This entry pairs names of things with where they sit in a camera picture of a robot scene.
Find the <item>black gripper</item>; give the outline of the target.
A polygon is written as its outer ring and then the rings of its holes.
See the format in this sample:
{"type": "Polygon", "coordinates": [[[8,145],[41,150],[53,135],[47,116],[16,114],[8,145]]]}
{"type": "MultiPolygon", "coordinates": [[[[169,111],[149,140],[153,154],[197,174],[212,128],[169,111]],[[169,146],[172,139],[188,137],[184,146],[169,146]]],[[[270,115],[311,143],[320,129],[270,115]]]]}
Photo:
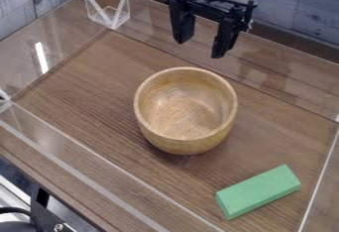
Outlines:
{"type": "MultiPolygon", "coordinates": [[[[219,23],[217,35],[212,46],[212,58],[221,58],[233,47],[239,29],[244,32],[252,27],[252,14],[258,6],[255,0],[183,0],[196,7],[197,15],[212,19],[221,14],[224,18],[219,23]]],[[[173,39],[184,44],[195,35],[195,15],[189,5],[180,0],[169,0],[169,17],[173,39]]]]}

